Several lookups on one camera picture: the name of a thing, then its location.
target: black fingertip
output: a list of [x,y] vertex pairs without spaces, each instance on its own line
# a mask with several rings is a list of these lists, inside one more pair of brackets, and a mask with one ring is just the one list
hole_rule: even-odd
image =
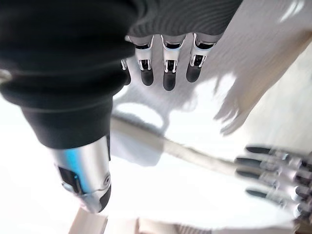
[[126,73],[126,76],[127,76],[125,85],[129,85],[131,83],[131,76],[130,76],[129,68],[127,67],[127,69],[124,70],[124,72]]
[[266,198],[267,194],[260,192],[260,191],[256,191],[256,190],[251,190],[251,189],[246,189],[246,193],[252,195],[252,196],[257,196],[257,197],[261,197],[261,198]]
[[176,73],[164,72],[163,86],[165,90],[171,91],[176,85]]
[[246,146],[245,148],[249,152],[255,153],[255,154],[269,154],[269,152],[271,151],[270,148],[265,148],[265,147]]
[[237,157],[234,162],[240,165],[257,168],[260,168],[260,164],[262,163],[261,160],[244,157]]
[[189,64],[189,66],[187,67],[187,71],[186,71],[187,81],[190,83],[197,81],[200,75],[200,70],[201,70],[201,67],[191,66]]
[[154,82],[153,70],[141,70],[141,79],[143,84],[145,84],[146,86],[152,85],[152,83]]
[[252,178],[252,179],[259,179],[260,178],[260,175],[257,173],[254,173],[254,172],[236,170],[236,173],[239,174],[240,176],[247,177],[247,178]]

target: robotic hand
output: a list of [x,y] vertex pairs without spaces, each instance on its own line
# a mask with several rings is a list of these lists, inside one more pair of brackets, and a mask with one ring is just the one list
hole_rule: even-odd
[[247,146],[248,155],[238,156],[236,173],[251,178],[267,188],[247,188],[252,196],[264,198],[288,210],[294,218],[312,223],[312,160],[311,156]]
[[63,187],[86,210],[100,212],[110,198],[112,97],[131,82],[126,58],[136,54],[142,81],[151,85],[153,35],[161,34],[163,85],[170,91],[185,35],[196,33],[187,73],[194,82],[241,2],[1,3],[0,68],[10,75],[0,91],[21,107],[38,140],[52,151]]

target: robotic arm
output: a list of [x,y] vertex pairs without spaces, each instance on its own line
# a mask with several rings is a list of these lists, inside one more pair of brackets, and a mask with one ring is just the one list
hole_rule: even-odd
[[[176,82],[186,33],[200,33],[187,79],[198,79],[208,51],[241,0],[6,0],[0,9],[0,68],[10,75],[3,97],[18,106],[52,151],[63,187],[98,213],[110,198],[112,97],[135,54],[145,85],[153,83],[153,35],[161,34],[164,88]],[[129,35],[131,42],[125,41]]]

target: robotic finger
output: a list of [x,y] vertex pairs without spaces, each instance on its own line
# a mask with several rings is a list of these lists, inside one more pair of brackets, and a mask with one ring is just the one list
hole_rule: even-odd
[[164,62],[163,86],[167,91],[173,90],[176,85],[177,64],[185,36],[171,37],[161,35]]
[[206,42],[202,34],[193,33],[193,36],[190,63],[186,72],[186,79],[191,83],[198,80],[204,61],[215,45],[215,42]]
[[267,186],[263,191],[248,188],[250,195],[265,198],[292,212],[294,218],[309,221],[312,213],[312,172],[304,155],[281,149],[247,146],[238,156],[236,173]]
[[130,41],[136,45],[136,59],[141,70],[141,79],[146,86],[154,82],[152,68],[152,46],[154,36],[136,38],[129,36]]

